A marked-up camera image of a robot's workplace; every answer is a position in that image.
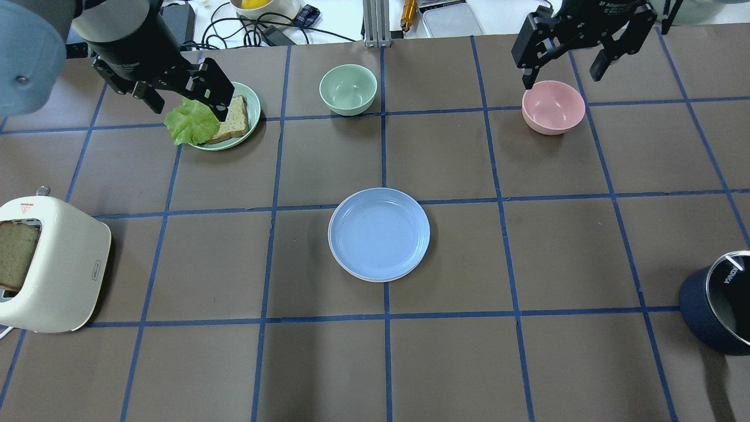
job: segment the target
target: bread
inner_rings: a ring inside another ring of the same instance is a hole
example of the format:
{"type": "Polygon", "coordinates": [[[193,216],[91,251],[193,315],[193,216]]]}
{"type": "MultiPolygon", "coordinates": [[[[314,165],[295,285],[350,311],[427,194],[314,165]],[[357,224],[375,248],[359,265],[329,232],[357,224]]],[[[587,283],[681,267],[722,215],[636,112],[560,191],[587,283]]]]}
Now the bread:
{"type": "Polygon", "coordinates": [[[39,230],[30,225],[0,222],[0,288],[21,290],[38,240],[39,230]]]}
{"type": "Polygon", "coordinates": [[[220,122],[219,131],[216,132],[206,143],[218,143],[231,137],[240,137],[250,130],[248,124],[248,103],[242,95],[232,97],[229,103],[229,112],[226,120],[220,122]]]}

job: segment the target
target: pink bowl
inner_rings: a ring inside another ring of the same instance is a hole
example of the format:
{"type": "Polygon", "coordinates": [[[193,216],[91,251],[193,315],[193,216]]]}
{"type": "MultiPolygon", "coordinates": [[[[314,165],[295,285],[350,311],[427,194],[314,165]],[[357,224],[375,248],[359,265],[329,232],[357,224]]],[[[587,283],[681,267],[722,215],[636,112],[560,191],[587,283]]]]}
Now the pink bowl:
{"type": "Polygon", "coordinates": [[[567,83],[543,80],[523,94],[523,120],[540,134],[564,134],[583,119],[583,102],[581,94],[567,83]]]}

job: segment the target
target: orange screwdriver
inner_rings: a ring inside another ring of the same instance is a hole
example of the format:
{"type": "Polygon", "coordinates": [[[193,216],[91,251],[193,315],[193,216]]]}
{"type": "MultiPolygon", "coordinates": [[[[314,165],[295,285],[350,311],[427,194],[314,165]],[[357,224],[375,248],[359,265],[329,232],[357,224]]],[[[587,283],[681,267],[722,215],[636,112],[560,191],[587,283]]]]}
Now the orange screwdriver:
{"type": "Polygon", "coordinates": [[[401,14],[401,29],[408,32],[414,22],[414,15],[417,13],[417,0],[406,0],[403,4],[403,14],[401,14]]]}

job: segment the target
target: plate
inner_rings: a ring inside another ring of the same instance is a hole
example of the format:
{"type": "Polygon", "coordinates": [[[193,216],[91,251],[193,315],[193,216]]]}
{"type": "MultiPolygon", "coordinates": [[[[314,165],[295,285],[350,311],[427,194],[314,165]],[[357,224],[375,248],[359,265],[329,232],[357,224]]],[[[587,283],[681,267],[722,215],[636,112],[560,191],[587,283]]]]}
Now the plate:
{"type": "Polygon", "coordinates": [[[240,137],[231,137],[227,140],[222,140],[221,142],[217,143],[204,143],[203,145],[190,146],[194,146],[197,149],[204,149],[205,151],[221,151],[222,149],[232,148],[233,146],[246,140],[250,136],[250,134],[253,133],[255,127],[258,126],[258,121],[260,121],[260,99],[258,99],[258,94],[250,89],[250,87],[242,83],[232,82],[232,85],[234,85],[235,87],[235,91],[232,96],[234,97],[237,94],[242,95],[245,99],[245,102],[247,103],[247,123],[250,126],[250,130],[240,137]]]}
{"type": "Polygon", "coordinates": [[[409,195],[372,188],[345,199],[328,225],[328,244],[349,274],[390,282],[414,270],[430,243],[430,223],[409,195]]]}

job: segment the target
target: toaster label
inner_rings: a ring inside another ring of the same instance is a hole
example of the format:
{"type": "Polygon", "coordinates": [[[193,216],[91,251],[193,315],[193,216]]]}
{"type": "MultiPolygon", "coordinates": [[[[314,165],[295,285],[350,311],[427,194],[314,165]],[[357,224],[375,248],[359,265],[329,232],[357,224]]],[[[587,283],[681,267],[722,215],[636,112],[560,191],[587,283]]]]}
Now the toaster label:
{"type": "Polygon", "coordinates": [[[94,264],[94,272],[91,273],[91,279],[92,280],[98,280],[99,279],[99,270],[101,269],[101,261],[98,259],[96,260],[96,264],[94,264]]]}

